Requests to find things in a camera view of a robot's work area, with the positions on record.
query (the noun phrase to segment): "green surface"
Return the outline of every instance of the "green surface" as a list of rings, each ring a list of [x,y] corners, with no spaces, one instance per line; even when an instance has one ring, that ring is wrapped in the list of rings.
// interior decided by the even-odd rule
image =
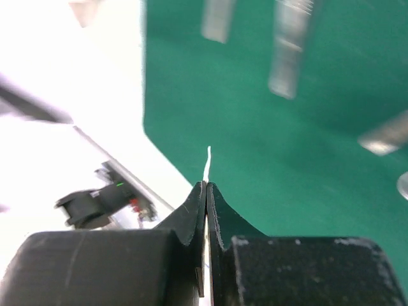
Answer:
[[[408,292],[407,152],[377,157],[362,132],[408,105],[408,2],[324,3],[296,99],[267,87],[274,1],[237,1],[226,45],[200,35],[201,1],[148,1],[145,130],[190,182],[210,178],[270,235],[358,235]]]

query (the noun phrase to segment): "black plastic part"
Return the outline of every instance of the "black plastic part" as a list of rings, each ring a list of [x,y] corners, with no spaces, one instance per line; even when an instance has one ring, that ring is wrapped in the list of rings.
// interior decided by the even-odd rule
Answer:
[[[57,112],[53,112],[50,107],[42,108],[40,103],[35,101],[33,97],[27,95],[21,95],[16,90],[11,90],[0,83],[0,98],[8,102],[12,107],[21,112],[22,114],[32,117],[33,119],[49,122],[65,122],[68,118],[64,118],[58,115]]]
[[[65,231],[29,237],[1,286],[1,306],[165,305],[172,231]]]
[[[197,306],[205,189],[197,183],[151,230],[29,237],[3,279],[0,306]]]
[[[205,182],[196,183],[184,204],[155,227],[175,231],[184,248],[186,261],[182,264],[192,265],[200,297],[204,296],[205,191]]]
[[[66,221],[75,228],[97,228],[109,223],[103,204],[92,196],[95,190],[71,193],[57,202],[69,215]]]
[[[374,242],[268,237],[215,184],[199,182],[151,230],[29,237],[3,279],[0,306],[196,306],[203,294],[206,211],[215,306],[407,305]]]
[[[109,161],[103,163],[102,166],[105,170],[107,170],[107,175],[110,177],[112,184],[115,186],[119,185],[121,191],[123,192],[123,195],[128,199],[138,199],[139,208],[146,211],[147,217],[150,220],[153,220],[156,217],[157,212],[152,202],[148,198],[146,198],[143,193],[137,190],[137,188],[133,187],[133,185],[130,184],[122,175],[115,171]]]
[[[65,209],[69,215],[68,225],[76,229],[94,229],[109,224],[109,216],[122,209],[132,199],[138,200],[141,210],[147,211],[147,217],[153,220],[156,210],[131,184],[126,182],[110,165],[104,163],[110,177],[110,185],[99,190],[71,193],[57,202],[57,207]]]
[[[207,214],[214,306],[406,305],[385,253],[370,240],[265,236],[212,183]]]
[[[406,305],[384,251],[364,238],[234,237],[231,247],[233,305]]]

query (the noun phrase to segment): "blurry metal object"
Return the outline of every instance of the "blurry metal object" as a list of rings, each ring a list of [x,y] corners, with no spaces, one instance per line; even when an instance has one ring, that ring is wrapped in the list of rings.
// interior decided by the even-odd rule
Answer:
[[[397,182],[397,189],[399,193],[408,200],[408,172],[400,176]]]
[[[82,27],[87,27],[96,15],[101,0],[69,0],[76,19]]]
[[[358,142],[363,148],[379,156],[398,150],[408,142],[408,111],[365,133]]]
[[[5,80],[0,80],[0,113],[16,111],[34,120],[54,123],[72,123],[71,116],[57,107],[40,101],[19,90]]]
[[[277,0],[269,89],[286,99],[296,96],[303,47],[314,0]]]
[[[138,215],[132,210],[132,207],[130,207],[129,205],[114,213],[109,218],[112,221],[111,224],[114,224],[113,229],[124,228],[127,230],[131,230],[143,228]]]
[[[205,0],[201,34],[208,40],[226,43],[235,0]]]

